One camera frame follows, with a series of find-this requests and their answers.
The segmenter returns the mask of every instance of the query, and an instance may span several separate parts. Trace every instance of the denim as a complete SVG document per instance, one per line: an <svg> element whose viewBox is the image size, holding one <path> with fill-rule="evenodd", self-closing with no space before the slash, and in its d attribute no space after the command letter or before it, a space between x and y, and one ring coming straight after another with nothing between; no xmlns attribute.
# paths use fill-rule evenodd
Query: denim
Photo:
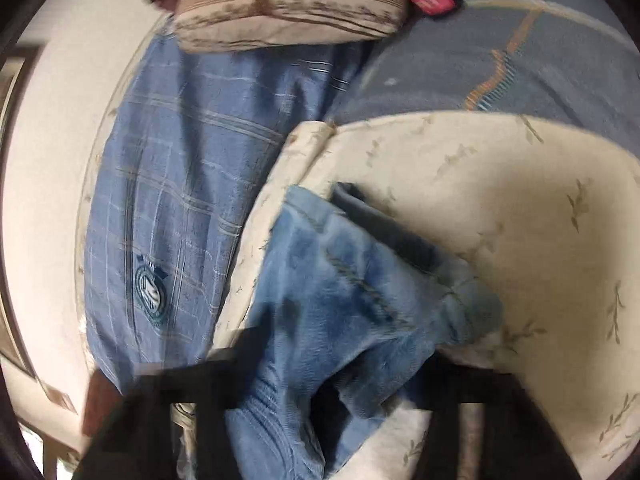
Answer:
<svg viewBox="0 0 640 480"><path fill-rule="evenodd" d="M250 395L226 414L245 480L339 469L438 344L496 329L498 297L468 263L405 231L337 184L327 202L287 191L249 325L273 334Z"/></svg>
<svg viewBox="0 0 640 480"><path fill-rule="evenodd" d="M287 138L322 120L368 43L187 54L151 41L108 139L84 250L87 339L126 392L212 342L242 226Z"/></svg>

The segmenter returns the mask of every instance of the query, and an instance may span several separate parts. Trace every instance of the white wall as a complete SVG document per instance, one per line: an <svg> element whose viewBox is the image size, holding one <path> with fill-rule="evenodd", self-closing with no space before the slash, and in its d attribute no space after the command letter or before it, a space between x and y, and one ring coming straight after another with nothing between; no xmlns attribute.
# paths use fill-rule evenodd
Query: white wall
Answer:
<svg viewBox="0 0 640 480"><path fill-rule="evenodd" d="M159 13L143 0L48 0L21 43L43 43L9 146L2 236L8 288L42 381L78 412L88 371L78 335L74 243L82 180L111 94ZM19 416L70 446L79 415L2 360Z"/></svg>

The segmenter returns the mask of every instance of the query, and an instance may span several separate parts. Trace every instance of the blue jeans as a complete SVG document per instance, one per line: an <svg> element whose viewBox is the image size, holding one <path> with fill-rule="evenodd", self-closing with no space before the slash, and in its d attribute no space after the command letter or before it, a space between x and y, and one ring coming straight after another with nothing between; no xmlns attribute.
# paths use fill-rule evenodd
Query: blue jeans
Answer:
<svg viewBox="0 0 640 480"><path fill-rule="evenodd" d="M502 319L468 263L402 229L350 184L336 185L330 202L288 190L250 324L265 310L274 331L252 392L226 414L246 480L335 472L437 344L469 343Z"/></svg>

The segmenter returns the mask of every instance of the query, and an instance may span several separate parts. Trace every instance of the embroidered emblem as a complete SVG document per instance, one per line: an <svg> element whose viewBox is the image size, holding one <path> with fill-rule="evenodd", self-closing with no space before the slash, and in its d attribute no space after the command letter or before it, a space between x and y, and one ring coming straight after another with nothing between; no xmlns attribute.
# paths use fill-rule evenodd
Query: embroidered emblem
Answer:
<svg viewBox="0 0 640 480"><path fill-rule="evenodd" d="M167 273L148 261L144 256L137 256L138 269L135 276L135 289L138 300L154 325L161 324L167 313L166 289L164 280Z"/></svg>

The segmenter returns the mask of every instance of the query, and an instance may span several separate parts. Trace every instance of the striped pillow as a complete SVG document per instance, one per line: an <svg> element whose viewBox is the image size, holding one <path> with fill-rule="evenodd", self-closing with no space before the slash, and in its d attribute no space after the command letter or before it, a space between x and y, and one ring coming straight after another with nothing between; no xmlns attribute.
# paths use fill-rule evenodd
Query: striped pillow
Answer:
<svg viewBox="0 0 640 480"><path fill-rule="evenodd" d="M404 19L404 0L180 0L175 31L188 52L376 40Z"/></svg>

